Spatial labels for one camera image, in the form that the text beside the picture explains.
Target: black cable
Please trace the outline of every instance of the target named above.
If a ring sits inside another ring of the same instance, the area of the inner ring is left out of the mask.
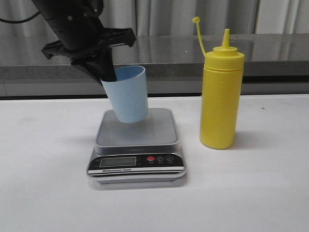
[[[38,16],[40,14],[40,12],[37,12],[35,13],[33,16],[29,17],[29,18],[26,18],[26,19],[23,19],[23,20],[6,20],[6,19],[3,19],[3,18],[0,18],[0,22],[3,22],[3,23],[12,23],[12,24],[18,24],[18,23],[26,23],[32,19],[34,19],[36,16]]]

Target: white curtain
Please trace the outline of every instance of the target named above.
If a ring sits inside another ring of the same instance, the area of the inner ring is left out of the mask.
[[[308,0],[105,0],[105,27],[133,28],[138,36],[190,36],[201,18],[204,35],[309,33]],[[37,12],[31,0],[0,0],[0,18],[19,20]],[[53,36],[42,16],[12,25],[0,22],[0,37]]]

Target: scale button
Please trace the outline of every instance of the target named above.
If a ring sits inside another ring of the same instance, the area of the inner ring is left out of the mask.
[[[163,156],[158,156],[158,157],[156,158],[156,160],[157,160],[157,161],[163,161],[163,160],[164,160],[164,157],[163,157]]]
[[[154,156],[148,156],[148,157],[147,157],[147,160],[148,160],[148,161],[154,161],[154,160],[155,160],[155,157],[154,157]]]
[[[166,156],[165,158],[166,158],[166,160],[168,160],[168,161],[172,161],[172,160],[174,159],[173,156]]]

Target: scale platform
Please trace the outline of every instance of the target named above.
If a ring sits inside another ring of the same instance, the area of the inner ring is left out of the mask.
[[[99,183],[172,181],[186,165],[173,113],[150,108],[137,123],[120,122],[106,111],[98,130],[87,175]]]

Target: bottle cap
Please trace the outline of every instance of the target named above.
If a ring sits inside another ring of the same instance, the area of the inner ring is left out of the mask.
[[[237,52],[236,47],[230,47],[230,30],[225,29],[222,46],[214,47],[212,52],[207,52],[205,55],[205,68],[232,71],[243,68],[245,55]]]

